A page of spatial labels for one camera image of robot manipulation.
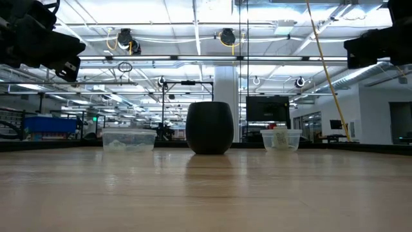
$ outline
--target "desk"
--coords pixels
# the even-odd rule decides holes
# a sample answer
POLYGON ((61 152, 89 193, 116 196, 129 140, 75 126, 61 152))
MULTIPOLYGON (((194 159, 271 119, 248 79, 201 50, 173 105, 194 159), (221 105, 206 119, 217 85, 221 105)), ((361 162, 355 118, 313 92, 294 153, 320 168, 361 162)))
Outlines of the desk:
POLYGON ((102 148, 0 153, 1 231, 412 231, 411 157, 102 148))

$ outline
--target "door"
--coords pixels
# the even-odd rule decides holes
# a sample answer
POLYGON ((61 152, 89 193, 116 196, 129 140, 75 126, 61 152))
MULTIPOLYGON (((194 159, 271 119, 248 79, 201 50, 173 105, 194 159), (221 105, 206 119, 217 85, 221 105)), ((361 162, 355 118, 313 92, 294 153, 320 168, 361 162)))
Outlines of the door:
POLYGON ((399 137, 406 137, 412 132, 412 113, 410 102, 390 102, 391 132, 393 144, 404 144, 399 137))

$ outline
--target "yellow pole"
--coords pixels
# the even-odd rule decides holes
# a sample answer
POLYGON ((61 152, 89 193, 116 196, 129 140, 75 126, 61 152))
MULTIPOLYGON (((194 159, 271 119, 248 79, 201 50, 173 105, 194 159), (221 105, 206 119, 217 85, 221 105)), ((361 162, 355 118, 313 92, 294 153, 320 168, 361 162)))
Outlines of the yellow pole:
POLYGON ((342 125, 343 125, 343 128, 345 129, 345 133, 346 133, 346 138, 348 139, 348 142, 350 142, 351 139, 350 139, 350 136, 349 136, 348 128, 346 127, 345 119, 343 118, 342 110, 341 110, 341 107, 339 106, 339 102, 338 102, 336 94, 335 94, 335 89, 333 88, 332 82, 330 80, 329 72, 328 72, 328 69, 326 67, 326 63, 324 61, 321 44, 319 42, 319 36, 317 35, 315 22, 314 22, 314 19, 312 18, 312 12, 310 11, 309 0, 305 0, 305 1, 306 1, 306 5, 308 6, 308 12, 309 12, 310 20, 312 22, 312 28, 314 30, 317 47, 319 49, 319 53, 321 54, 323 69, 324 69, 324 72, 326 74, 326 78, 328 80, 330 90, 332 91, 333 98, 335 99, 335 104, 336 104, 336 107, 337 107, 337 111, 339 112, 339 115, 341 116, 342 125))

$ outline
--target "computer screen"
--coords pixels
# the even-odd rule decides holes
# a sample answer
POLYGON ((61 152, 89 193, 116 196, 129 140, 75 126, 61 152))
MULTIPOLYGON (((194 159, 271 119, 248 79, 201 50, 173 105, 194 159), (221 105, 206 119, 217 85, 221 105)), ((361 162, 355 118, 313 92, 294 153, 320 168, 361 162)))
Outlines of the computer screen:
POLYGON ((249 122, 290 120, 289 97, 247 97, 246 108, 249 122))
POLYGON ((340 121, 340 120, 331 120, 330 121, 330 129, 332 129, 332 130, 341 130, 342 129, 342 121, 340 121))

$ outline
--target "yellow cable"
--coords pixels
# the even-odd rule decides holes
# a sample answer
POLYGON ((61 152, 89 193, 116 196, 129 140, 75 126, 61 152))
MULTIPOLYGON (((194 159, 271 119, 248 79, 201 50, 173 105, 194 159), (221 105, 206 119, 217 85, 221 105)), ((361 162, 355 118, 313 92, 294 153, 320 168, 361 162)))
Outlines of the yellow cable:
POLYGON ((350 139, 350 136, 349 136, 348 128, 346 127, 345 119, 344 119, 344 117, 343 117, 341 107, 339 106, 339 102, 338 102, 337 97, 336 97, 336 94, 335 94, 335 89, 333 88, 333 85, 332 85, 332 82, 331 82, 331 80, 330 80, 330 76, 329 76, 329 73, 328 73, 328 69, 327 69, 326 63, 325 63, 325 61, 324 61, 321 44, 320 44, 320 42, 319 42, 319 36, 317 35, 315 22, 314 22, 314 19, 313 19, 313 17, 312 17, 312 12, 310 11, 309 0, 305 0, 305 1, 306 1, 306 5, 308 6, 308 12, 309 12, 310 20, 311 20, 311 22, 312 22, 312 28, 313 28, 313 30, 314 30, 317 47, 318 47, 318 49, 319 49, 319 53, 320 53, 321 58, 322 58, 323 69, 324 69, 324 72, 325 72, 325 74, 326 74, 326 78, 327 78, 327 80, 328 80, 328 82, 329 82, 329 87, 330 87, 330 90, 332 91, 333 98, 335 99, 335 104, 336 104, 336 107, 337 107, 337 111, 339 112, 339 115, 341 116, 342 125, 343 125, 343 128, 345 129, 345 133, 346 133, 346 138, 348 139, 348 142, 350 142, 351 139, 350 139))
POLYGON ((129 42, 129 47, 130 47, 130 49, 129 49, 129 55, 131 55, 131 45, 132 45, 132 42, 129 42))
POLYGON ((108 46, 108 48, 110 49, 110 50, 112 50, 112 51, 114 51, 114 50, 116 50, 116 48, 117 48, 117 39, 118 39, 118 34, 116 35, 116 44, 115 44, 115 47, 114 48, 112 48, 112 47, 110 47, 110 44, 109 44, 109 36, 110 36, 110 31, 111 31, 111 29, 109 29, 109 32, 108 32, 108 39, 106 40, 106 45, 108 46))
MULTIPOLYGON (((242 33, 242 40, 245 38, 245 34, 244 33, 242 33)), ((229 48, 232 48, 232 55, 234 55, 234 47, 237 47, 237 46, 239 46, 240 44, 241 44, 241 42, 239 42, 237 45, 226 45, 226 44, 224 44, 222 41, 221 41, 221 32, 219 33, 219 41, 220 41, 220 43, 223 45, 223 46, 226 46, 226 47, 229 47, 229 48)))

